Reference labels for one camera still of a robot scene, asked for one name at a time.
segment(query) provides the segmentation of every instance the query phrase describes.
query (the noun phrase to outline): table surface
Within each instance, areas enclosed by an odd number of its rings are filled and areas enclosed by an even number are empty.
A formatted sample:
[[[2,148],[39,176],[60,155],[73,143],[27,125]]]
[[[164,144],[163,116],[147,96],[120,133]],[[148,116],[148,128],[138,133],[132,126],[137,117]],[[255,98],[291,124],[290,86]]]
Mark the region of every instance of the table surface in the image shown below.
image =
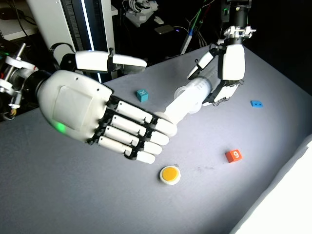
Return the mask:
[[[115,95],[164,111],[207,48],[107,83]],[[135,91],[147,89],[140,104]],[[251,100],[262,101],[255,109]],[[312,97],[246,49],[245,83],[217,107],[178,124],[154,164],[67,138],[38,109],[0,124],[0,233],[223,234],[312,133]],[[225,152],[243,159],[228,163]],[[160,170],[177,164],[168,186]]]

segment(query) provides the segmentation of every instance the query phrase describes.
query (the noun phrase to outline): blue block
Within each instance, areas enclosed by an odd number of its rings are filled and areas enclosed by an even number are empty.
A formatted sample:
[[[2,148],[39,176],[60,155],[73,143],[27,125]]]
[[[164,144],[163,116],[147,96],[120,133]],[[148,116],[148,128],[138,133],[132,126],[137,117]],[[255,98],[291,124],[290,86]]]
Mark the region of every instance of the blue block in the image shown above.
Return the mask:
[[[145,89],[140,89],[136,92],[136,97],[140,102],[148,100],[148,92]]]
[[[250,103],[254,108],[263,108],[263,104],[261,101],[251,101]]]

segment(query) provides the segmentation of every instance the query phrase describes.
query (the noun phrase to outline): red cube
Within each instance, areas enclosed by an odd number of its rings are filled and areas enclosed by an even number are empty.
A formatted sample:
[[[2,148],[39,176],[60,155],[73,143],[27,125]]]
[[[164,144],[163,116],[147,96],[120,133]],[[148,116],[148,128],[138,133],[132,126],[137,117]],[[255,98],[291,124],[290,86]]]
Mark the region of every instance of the red cube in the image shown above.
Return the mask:
[[[236,162],[243,158],[239,150],[231,150],[227,152],[225,156],[229,162]]]

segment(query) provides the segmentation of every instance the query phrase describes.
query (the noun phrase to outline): white light strip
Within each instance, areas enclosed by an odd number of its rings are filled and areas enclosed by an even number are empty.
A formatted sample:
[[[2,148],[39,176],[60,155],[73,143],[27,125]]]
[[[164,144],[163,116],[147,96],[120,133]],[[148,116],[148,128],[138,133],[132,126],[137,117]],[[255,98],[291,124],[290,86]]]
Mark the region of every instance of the white light strip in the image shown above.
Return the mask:
[[[81,5],[82,5],[84,20],[86,21],[91,50],[94,50],[94,45],[93,45],[93,40],[92,40],[92,35],[91,35],[91,30],[90,30],[90,25],[89,25],[89,20],[88,20],[88,15],[87,15],[87,10],[86,10],[86,5],[84,4],[84,0],[81,0]],[[97,78],[98,78],[98,81],[102,83],[101,76],[99,73],[97,74]]]

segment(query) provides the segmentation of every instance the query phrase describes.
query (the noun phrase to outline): round button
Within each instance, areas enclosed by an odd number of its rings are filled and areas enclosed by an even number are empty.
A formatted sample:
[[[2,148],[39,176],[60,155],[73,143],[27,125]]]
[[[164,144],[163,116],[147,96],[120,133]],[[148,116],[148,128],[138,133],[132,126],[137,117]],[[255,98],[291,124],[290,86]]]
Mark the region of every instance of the round button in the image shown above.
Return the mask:
[[[168,166],[160,171],[159,177],[165,184],[175,185],[181,179],[181,172],[175,166]]]

